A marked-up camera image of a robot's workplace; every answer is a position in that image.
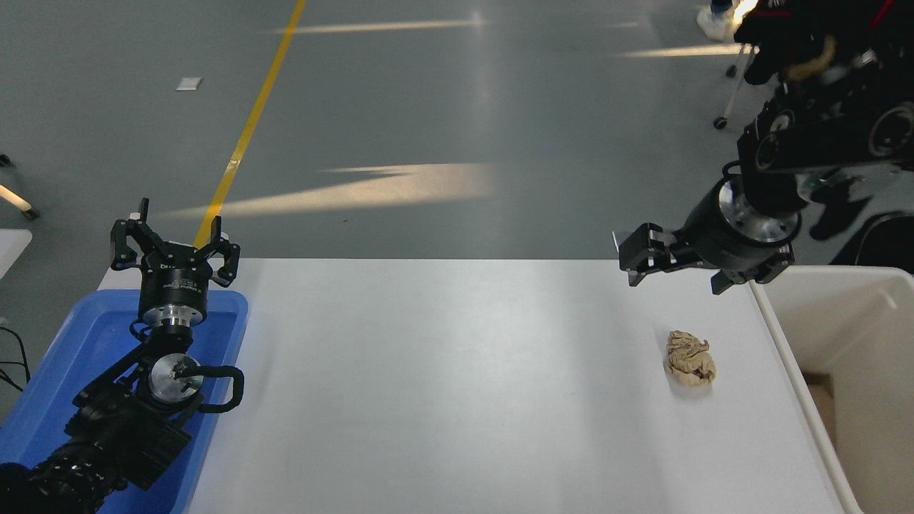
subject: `yellow floor line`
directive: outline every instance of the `yellow floor line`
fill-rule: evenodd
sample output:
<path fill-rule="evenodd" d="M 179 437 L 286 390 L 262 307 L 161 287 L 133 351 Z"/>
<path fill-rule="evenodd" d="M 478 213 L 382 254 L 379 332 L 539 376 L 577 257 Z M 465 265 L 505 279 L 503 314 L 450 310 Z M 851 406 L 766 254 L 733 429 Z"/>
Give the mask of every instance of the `yellow floor line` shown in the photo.
<path fill-rule="evenodd" d="M 295 4 L 295 10 L 292 11 L 292 17 L 289 18 L 289 25 L 286 26 L 285 32 L 282 33 L 280 47 L 276 49 L 276 55 L 273 56 L 273 62 L 270 65 L 270 71 L 267 72 L 267 77 L 263 80 L 263 85 L 260 86 L 260 94 L 257 95 L 257 101 L 254 102 L 254 107 L 250 110 L 248 122 L 245 123 L 244 130 L 241 131 L 238 143 L 235 144 L 235 151 L 232 152 L 231 159 L 229 159 L 228 166 L 226 166 L 226 171 L 222 174 L 222 180 L 219 181 L 219 185 L 216 187 L 216 194 L 213 195 L 212 201 L 209 202 L 207 214 L 203 217 L 200 228 L 197 230 L 197 236 L 194 238 L 194 246 L 197 248 L 203 247 L 209 240 L 210 225 L 213 222 L 213 218 L 215 218 L 222 209 L 222 203 L 225 202 L 226 195 L 229 193 L 232 180 L 235 179 L 235 174 L 238 173 L 238 167 L 241 166 L 241 159 L 244 158 L 244 153 L 248 149 L 250 138 L 254 135 L 254 130 L 257 128 L 257 122 L 260 120 L 260 114 L 263 112 L 263 107 L 267 104 L 267 99 L 270 98 L 270 91 L 273 89 L 273 83 L 276 82 L 276 76 L 279 75 L 280 68 L 282 67 L 282 60 L 285 59 L 286 51 L 289 49 L 289 44 L 292 42 L 292 36 L 295 35 L 295 28 L 298 27 L 298 20 L 302 17 L 302 11 L 304 10 L 306 2 L 307 0 L 298 0 Z"/>

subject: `white table surface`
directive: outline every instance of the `white table surface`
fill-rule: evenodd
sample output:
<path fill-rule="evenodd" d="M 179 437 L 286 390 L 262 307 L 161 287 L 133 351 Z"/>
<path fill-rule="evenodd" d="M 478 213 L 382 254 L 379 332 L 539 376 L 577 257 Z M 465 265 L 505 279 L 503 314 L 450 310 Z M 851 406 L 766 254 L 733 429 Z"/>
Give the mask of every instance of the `white table surface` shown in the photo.
<path fill-rule="evenodd" d="M 23 229 L 0 229 L 0 278 L 32 241 L 32 232 Z"/>
<path fill-rule="evenodd" d="M 188 512 L 840 512 L 749 288 L 617 265 L 243 260 L 245 397 Z"/>

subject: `person's foot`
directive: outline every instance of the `person's foot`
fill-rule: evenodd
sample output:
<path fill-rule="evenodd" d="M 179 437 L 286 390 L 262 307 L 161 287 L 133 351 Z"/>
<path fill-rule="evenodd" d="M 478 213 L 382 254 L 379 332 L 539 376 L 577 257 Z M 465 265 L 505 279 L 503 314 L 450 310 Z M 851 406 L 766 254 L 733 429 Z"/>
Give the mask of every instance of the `person's foot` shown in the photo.
<path fill-rule="evenodd" d="M 705 36 L 712 41 L 724 41 L 731 36 L 730 20 L 733 19 L 733 9 L 724 13 L 714 14 L 711 7 L 705 5 L 698 11 L 698 26 L 705 31 Z"/>

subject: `robotic arm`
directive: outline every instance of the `robotic arm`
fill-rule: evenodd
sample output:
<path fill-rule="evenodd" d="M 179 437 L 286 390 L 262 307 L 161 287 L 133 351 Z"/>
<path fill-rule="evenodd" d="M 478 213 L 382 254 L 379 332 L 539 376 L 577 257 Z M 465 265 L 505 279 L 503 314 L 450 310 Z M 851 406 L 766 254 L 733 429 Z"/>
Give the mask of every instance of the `robotic arm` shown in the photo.
<path fill-rule="evenodd" d="M 783 3 L 769 5 L 782 9 Z M 893 11 L 892 3 L 886 4 L 867 27 L 869 37 L 849 37 L 853 31 L 846 25 L 835 31 L 844 34 L 838 39 L 841 58 L 823 72 L 800 82 L 781 74 L 774 98 L 737 142 L 739 160 L 724 166 L 723 178 L 681 229 L 667 232 L 644 223 L 619 244 L 629 285 L 650 273 L 688 267 L 719 269 L 711 279 L 714 294 L 748 280 L 766 284 L 793 264 L 791 242 L 800 231 L 800 213 L 811 202 L 825 204 L 811 234 L 827 239 L 849 227 L 865 206 L 866 180 L 914 171 L 914 45 L 906 24 L 896 24 L 902 27 L 898 32 L 874 30 L 889 19 L 887 13 L 894 13 L 892 20 L 914 16 L 909 5 Z M 750 13 L 737 33 L 738 40 L 760 46 L 760 57 L 770 52 L 753 64 L 761 68 L 750 68 L 747 80 L 764 82 L 771 70 L 788 65 L 790 55 L 811 55 L 785 38 L 807 46 L 819 41 L 816 51 L 825 47 L 821 25 L 807 25 L 804 32 L 794 20 L 785 30 L 783 20 L 793 13 L 771 11 L 763 7 L 755 18 Z M 797 37 L 806 32 L 811 35 Z M 737 167 L 739 173 L 732 173 Z"/>
<path fill-rule="evenodd" d="M 73 399 L 79 408 L 64 432 L 70 436 L 33 469 L 0 465 L 0 511 L 10 514 L 90 514 L 128 482 L 146 490 L 191 440 L 184 424 L 197 412 L 227 412 L 244 392 L 244 375 L 231 366 L 202 366 L 186 354 L 192 327 L 207 317 L 207 283 L 226 287 L 238 274 L 240 247 L 213 220 L 201 249 L 163 241 L 146 223 L 149 200 L 129 220 L 112 228 L 112 269 L 143 273 L 138 323 L 140 344 L 89 383 Z M 143 252 L 127 244 L 133 238 Z M 215 274 L 207 260 L 225 258 Z M 232 378 L 225 404 L 204 403 L 205 378 Z"/>

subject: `crumpled beige cloth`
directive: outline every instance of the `crumpled beige cloth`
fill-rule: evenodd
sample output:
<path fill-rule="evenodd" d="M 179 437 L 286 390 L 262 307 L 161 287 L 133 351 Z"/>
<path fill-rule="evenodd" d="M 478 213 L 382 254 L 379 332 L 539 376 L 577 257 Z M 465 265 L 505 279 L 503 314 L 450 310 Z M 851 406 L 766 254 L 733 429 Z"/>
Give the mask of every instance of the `crumpled beige cloth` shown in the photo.
<path fill-rule="evenodd" d="M 686 386 L 706 386 L 717 376 L 717 366 L 707 351 L 711 345 L 697 337 L 674 330 L 666 340 L 666 368 Z"/>

